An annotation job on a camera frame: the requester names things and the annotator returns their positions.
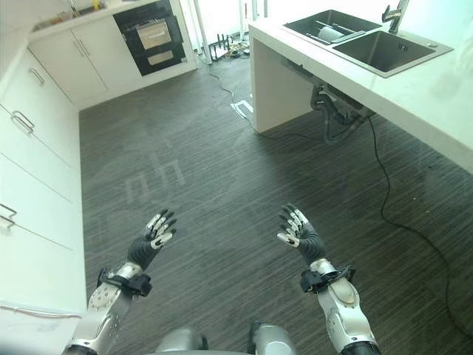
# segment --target black cable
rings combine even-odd
[[[452,313],[452,310],[450,309],[450,304],[449,304],[449,289],[450,289],[450,283],[452,281],[452,273],[450,269],[449,262],[445,258],[445,256],[442,254],[439,248],[434,245],[434,243],[423,233],[419,232],[418,230],[405,226],[404,224],[396,223],[391,221],[389,218],[386,217],[384,214],[384,208],[386,207],[387,201],[389,199],[389,195],[391,193],[391,181],[389,179],[389,175],[387,174],[386,167],[383,165],[381,162],[381,159],[379,158],[378,154],[378,139],[376,138],[376,132],[375,132],[375,127],[372,125],[371,118],[368,118],[368,122],[370,123],[371,130],[372,130],[372,136],[373,136],[373,141],[374,141],[374,147],[375,147],[375,156],[376,160],[378,161],[379,166],[381,167],[381,170],[383,170],[384,177],[386,178],[386,183],[387,183],[387,190],[386,190],[386,196],[384,197],[384,201],[381,204],[381,209],[380,209],[380,215],[381,219],[395,227],[398,227],[400,229],[404,229],[405,231],[409,231],[413,233],[415,236],[421,238],[424,242],[426,242],[434,251],[435,253],[439,256],[439,258],[442,260],[442,263],[445,266],[446,270],[446,284],[445,284],[445,307],[447,311],[447,315],[449,317],[450,322],[453,324],[453,326],[459,330],[465,337],[469,338],[470,340],[473,340],[473,334],[469,333],[469,331],[466,329],[466,327],[455,318],[455,316]]]
[[[217,78],[219,80],[219,85],[220,85],[220,88],[226,92],[228,92],[230,95],[231,95],[231,103],[233,104],[233,106],[235,107],[235,100],[234,100],[234,97],[235,97],[235,92],[233,92],[232,90],[230,89],[227,89],[226,87],[223,86],[222,84],[222,77],[218,76],[217,74],[213,74],[211,71],[210,71],[210,64],[207,64],[205,63],[200,57],[198,57],[198,59],[203,62],[207,68],[208,68],[208,74],[210,76],[213,76],[214,78]],[[248,120],[247,117],[241,115],[236,109],[235,109],[235,112],[238,114],[239,117],[243,118],[245,121],[248,122],[248,124],[250,125],[250,128],[253,130],[253,132],[258,135],[259,137],[263,137],[263,138],[267,138],[267,139],[272,139],[272,140],[278,140],[278,139],[281,139],[281,138],[286,138],[286,137],[290,137],[290,136],[294,136],[294,137],[300,137],[300,138],[305,138],[305,139],[308,139],[310,141],[315,141],[315,142],[320,142],[319,139],[316,139],[316,138],[312,138],[312,137],[309,137],[308,135],[302,135],[300,133],[286,133],[285,135],[280,135],[280,136],[277,136],[277,137],[272,137],[270,135],[265,135],[263,133],[260,133],[258,131],[256,131],[253,127],[253,124],[251,123],[250,120]]]

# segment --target silver metal arm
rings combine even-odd
[[[327,259],[319,259],[310,264],[310,270],[323,275],[336,269]],[[325,313],[328,336],[339,354],[354,342],[376,344],[370,323],[361,310],[360,296],[345,277],[319,291],[317,298]]]
[[[130,280],[142,274],[140,266],[125,263],[117,272]],[[131,292],[107,281],[98,286],[89,299],[84,317],[78,323],[63,354],[76,347],[87,348],[102,355],[109,353],[117,339],[120,324],[132,305]]]
[[[101,277],[87,311],[75,328],[63,355],[107,355],[117,339],[120,325],[133,299],[151,290],[145,274],[149,263],[174,235],[175,219],[167,209],[156,214],[130,245],[127,261],[116,271]]]
[[[282,211],[284,223],[276,236],[299,250],[309,265],[310,270],[302,274],[301,286],[306,292],[317,293],[334,348],[342,355],[379,355],[376,339],[360,307],[360,296],[345,277],[348,272],[335,269],[326,259],[324,242],[297,207],[288,203]]]

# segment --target cabinet door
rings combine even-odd
[[[76,249],[81,243],[78,229],[71,230],[71,226],[77,226],[76,205],[3,154],[0,172],[0,203],[17,212],[11,217],[15,224],[60,246]],[[7,212],[0,207],[0,214],[5,216]]]
[[[0,299],[32,309],[86,306],[84,255],[0,221]]]
[[[86,51],[69,30],[41,38],[29,47],[71,102],[106,91]]]
[[[0,106],[0,153],[65,199],[77,201],[78,171],[51,152],[22,120]]]
[[[30,51],[25,51],[0,101],[10,113],[26,116],[34,124],[33,134],[61,159],[68,164],[77,160],[71,141],[77,139],[78,111]]]
[[[141,79],[132,54],[112,16],[72,28],[110,89]]]

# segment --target stainless steel sink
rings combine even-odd
[[[339,11],[327,10],[285,24],[284,27],[293,34],[308,39],[314,44],[330,45],[361,36],[368,31],[381,27],[381,25]],[[327,38],[321,35],[324,27],[326,27],[326,30],[329,29],[331,33],[339,33],[340,35]]]
[[[416,35],[375,31],[333,46],[333,52],[387,78],[452,50]]]

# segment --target black oven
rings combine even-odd
[[[113,15],[141,75],[186,61],[183,37],[169,0]]]

